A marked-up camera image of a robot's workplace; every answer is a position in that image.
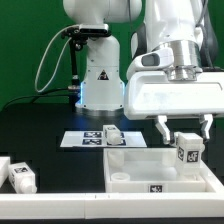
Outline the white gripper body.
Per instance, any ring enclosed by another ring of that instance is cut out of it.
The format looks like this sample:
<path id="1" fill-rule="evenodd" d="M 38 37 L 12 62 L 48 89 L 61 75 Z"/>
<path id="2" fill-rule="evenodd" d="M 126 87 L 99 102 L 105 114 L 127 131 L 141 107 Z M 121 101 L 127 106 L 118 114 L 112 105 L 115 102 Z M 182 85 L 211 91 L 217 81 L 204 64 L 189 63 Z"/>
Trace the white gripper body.
<path id="1" fill-rule="evenodd" d="M 224 116 L 224 72 L 203 72 L 196 81 L 169 81 L 162 70 L 132 62 L 124 114 L 130 120 Z"/>

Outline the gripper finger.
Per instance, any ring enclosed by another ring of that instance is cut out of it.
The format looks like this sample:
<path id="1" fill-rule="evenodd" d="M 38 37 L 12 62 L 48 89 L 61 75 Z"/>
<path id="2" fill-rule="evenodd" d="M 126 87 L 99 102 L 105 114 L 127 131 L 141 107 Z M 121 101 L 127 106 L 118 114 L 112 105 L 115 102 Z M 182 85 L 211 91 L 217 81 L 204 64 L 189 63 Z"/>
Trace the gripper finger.
<path id="1" fill-rule="evenodd" d="M 205 141 L 210 140 L 210 128 L 213 123 L 212 114 L 203 114 L 199 118 L 199 123 L 201 124 L 201 134 Z"/>
<path id="2" fill-rule="evenodd" d="M 169 130 L 166 122 L 167 116 L 159 115 L 155 119 L 155 126 L 163 137 L 163 143 L 165 145 L 172 145 L 174 143 L 174 133 Z"/>

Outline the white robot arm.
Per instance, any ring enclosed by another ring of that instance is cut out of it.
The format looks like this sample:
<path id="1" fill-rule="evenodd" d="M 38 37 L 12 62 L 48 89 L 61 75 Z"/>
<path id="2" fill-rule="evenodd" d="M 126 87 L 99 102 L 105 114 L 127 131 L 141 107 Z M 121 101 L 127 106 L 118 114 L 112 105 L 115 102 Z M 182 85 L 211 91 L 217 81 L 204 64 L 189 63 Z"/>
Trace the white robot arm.
<path id="1" fill-rule="evenodd" d="M 224 72 L 213 67 L 217 40 L 208 0 L 63 0 L 76 22 L 73 38 L 87 43 L 80 110 L 123 110 L 130 120 L 154 119 L 164 142 L 172 142 L 169 119 L 198 118 L 209 138 L 215 117 L 224 117 Z M 110 22 L 143 24 L 131 39 L 132 61 L 123 83 L 120 46 Z"/>

